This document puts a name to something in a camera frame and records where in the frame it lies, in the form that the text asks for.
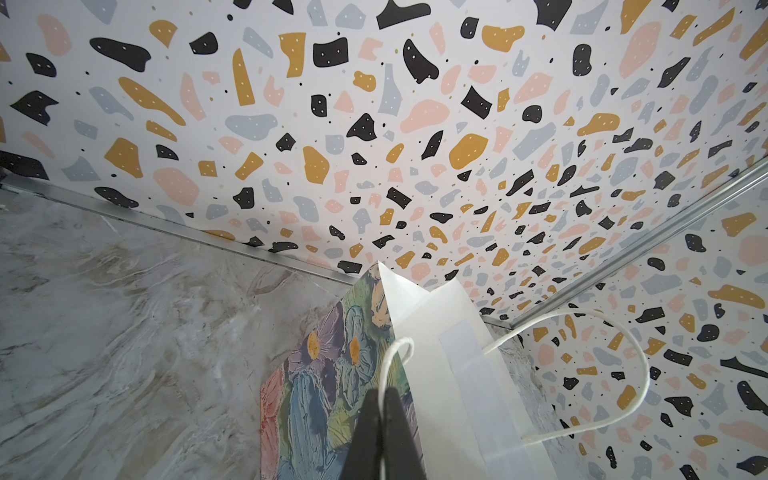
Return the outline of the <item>floral paper bag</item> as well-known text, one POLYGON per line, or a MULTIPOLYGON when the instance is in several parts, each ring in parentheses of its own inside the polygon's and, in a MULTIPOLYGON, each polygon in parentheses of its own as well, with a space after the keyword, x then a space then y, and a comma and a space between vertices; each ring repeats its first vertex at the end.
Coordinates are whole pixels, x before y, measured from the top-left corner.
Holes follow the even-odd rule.
POLYGON ((553 479, 538 431, 463 287, 373 265, 264 381, 261 475, 339 479, 364 397, 394 388, 426 479, 553 479))

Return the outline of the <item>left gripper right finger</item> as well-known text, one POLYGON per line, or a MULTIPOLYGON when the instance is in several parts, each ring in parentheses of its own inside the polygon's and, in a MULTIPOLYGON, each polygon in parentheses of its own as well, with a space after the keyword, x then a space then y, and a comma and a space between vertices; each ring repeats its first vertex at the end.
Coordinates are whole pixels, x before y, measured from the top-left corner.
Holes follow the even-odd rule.
POLYGON ((405 409, 394 388, 383 392, 381 413, 381 478, 425 480, 405 409))

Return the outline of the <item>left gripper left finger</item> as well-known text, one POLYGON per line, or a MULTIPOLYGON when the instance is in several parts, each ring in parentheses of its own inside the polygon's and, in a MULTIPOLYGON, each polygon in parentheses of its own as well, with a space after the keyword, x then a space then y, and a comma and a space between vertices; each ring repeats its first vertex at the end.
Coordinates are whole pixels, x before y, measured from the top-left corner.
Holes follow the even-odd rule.
POLYGON ((379 480, 382 476, 382 451, 378 390, 371 389, 364 397, 339 479, 379 480))

